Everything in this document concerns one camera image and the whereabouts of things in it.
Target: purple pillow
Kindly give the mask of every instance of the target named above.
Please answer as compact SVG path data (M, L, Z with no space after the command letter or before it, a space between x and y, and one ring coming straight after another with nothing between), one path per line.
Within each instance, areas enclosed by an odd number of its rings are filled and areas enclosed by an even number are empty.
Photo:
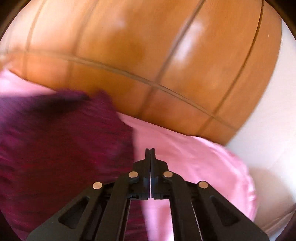
M0 209L28 234L96 181L131 170L132 128L107 94L81 92L0 98ZM125 240L148 240L140 202L132 202Z

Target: pink pillow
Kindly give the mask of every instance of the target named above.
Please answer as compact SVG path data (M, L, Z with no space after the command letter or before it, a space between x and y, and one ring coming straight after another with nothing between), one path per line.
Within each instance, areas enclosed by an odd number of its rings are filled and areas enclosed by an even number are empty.
M5 70L0 73L0 95L51 94L53 90L26 82ZM135 161L145 156L145 148L155 148L156 157L166 161L171 171L186 181L209 182L248 218L256 215L256 194L246 165L224 147L199 137L185 136L165 128L120 114L134 128ZM149 240L173 240L168 200L142 202Z
M53 94L54 90L27 82L7 69L0 72L0 95L34 96L38 94Z

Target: white wall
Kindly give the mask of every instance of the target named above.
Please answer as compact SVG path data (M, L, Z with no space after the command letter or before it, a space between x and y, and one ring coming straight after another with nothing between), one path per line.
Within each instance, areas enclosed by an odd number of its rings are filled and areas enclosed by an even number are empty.
M255 223L262 228L290 212L296 202L296 41L284 22L266 91L227 147L245 161L255 181Z

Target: wood grain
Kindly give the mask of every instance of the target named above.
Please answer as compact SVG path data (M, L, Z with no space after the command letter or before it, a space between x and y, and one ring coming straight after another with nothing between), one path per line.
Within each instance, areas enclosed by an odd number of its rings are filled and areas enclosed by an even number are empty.
M261 5L260 0L205 1L161 85L213 111L247 57Z
M30 49L71 53L83 19L94 1L46 1L34 28Z
M207 114L176 97L156 90L141 120L186 135L196 135L209 118Z
M263 16L253 50L233 90L217 116L240 128L256 107L271 78L281 45L281 18L264 3Z
M65 88L68 66L63 59L27 54L26 78L52 89Z
M154 80L200 0L100 0L78 56Z
M41 7L43 0L30 1L15 17L9 42L9 51L25 50L33 21Z
M135 116L151 87L104 69L74 64L70 88L90 95L103 89L112 97L117 111Z
M212 142L225 145L236 133L236 130L212 119L199 136Z

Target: wooden headboard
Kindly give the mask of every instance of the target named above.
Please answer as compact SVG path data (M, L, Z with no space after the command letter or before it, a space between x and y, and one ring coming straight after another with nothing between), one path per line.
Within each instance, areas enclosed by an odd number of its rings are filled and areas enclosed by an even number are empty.
M119 112L225 144L273 73L281 19L261 0L32 0L0 54L53 89L104 89Z

